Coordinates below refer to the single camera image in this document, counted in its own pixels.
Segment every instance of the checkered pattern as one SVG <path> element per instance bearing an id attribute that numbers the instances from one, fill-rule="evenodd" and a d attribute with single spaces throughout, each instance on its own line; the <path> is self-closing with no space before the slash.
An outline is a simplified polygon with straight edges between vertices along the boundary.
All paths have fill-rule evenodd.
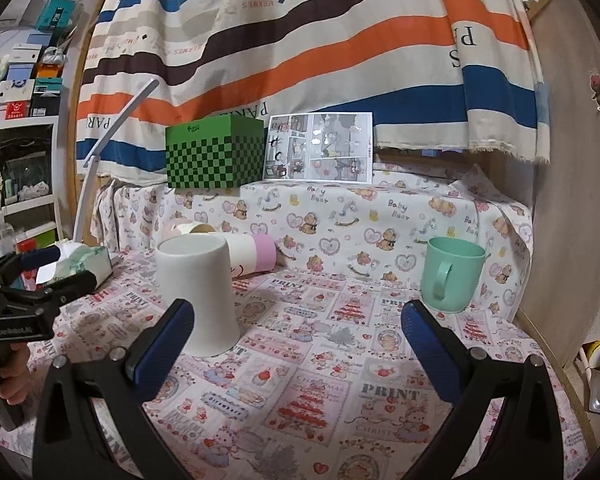
<path id="1" fill-rule="evenodd" d="M 256 137 L 213 137 L 168 146 L 166 158 L 169 187 L 238 187 L 260 180 L 264 146 Z"/>

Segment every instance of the metal screw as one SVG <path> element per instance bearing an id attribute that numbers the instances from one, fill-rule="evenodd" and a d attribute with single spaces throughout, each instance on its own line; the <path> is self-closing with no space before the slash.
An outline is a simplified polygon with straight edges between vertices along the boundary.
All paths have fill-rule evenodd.
<path id="1" fill-rule="evenodd" d="M 67 361 L 68 359 L 66 358 L 66 355 L 59 355 L 54 359 L 52 365 L 54 366 L 54 368 L 62 368 L 67 363 Z"/>
<path id="2" fill-rule="evenodd" d="M 529 360 L 531 361 L 531 364 L 533 366 L 536 366 L 536 367 L 544 366 L 544 361 L 538 354 L 531 354 L 529 356 Z"/>
<path id="3" fill-rule="evenodd" d="M 121 361 L 125 358 L 126 349 L 122 346 L 116 346 L 109 351 L 109 359 L 112 361 Z"/>
<path id="4" fill-rule="evenodd" d="M 487 352 L 478 346 L 469 349 L 469 355 L 478 361 L 483 361 L 488 356 Z"/>

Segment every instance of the clear plastic bottle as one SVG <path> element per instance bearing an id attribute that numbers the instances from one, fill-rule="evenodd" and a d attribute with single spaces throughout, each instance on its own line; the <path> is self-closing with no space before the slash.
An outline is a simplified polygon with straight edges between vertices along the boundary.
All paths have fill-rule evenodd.
<path id="1" fill-rule="evenodd" d="M 16 233 L 13 226 L 4 221 L 4 214 L 0 211 L 0 258 L 16 251 Z"/>

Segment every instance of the checkered box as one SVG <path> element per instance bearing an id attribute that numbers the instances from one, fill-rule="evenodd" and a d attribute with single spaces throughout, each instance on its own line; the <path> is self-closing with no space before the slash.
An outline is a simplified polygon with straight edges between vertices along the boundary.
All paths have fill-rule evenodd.
<path id="1" fill-rule="evenodd" d="M 169 187 L 238 187 L 262 177 L 264 123 L 221 115 L 166 129 Z"/>

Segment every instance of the mint green mug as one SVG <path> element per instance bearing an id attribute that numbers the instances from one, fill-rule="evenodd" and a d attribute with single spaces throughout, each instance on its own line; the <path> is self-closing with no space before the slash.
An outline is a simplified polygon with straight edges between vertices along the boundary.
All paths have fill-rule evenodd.
<path id="1" fill-rule="evenodd" d="M 443 312 L 460 312 L 474 296 L 486 252 L 458 238 L 437 237 L 427 243 L 420 289 L 427 306 Z"/>

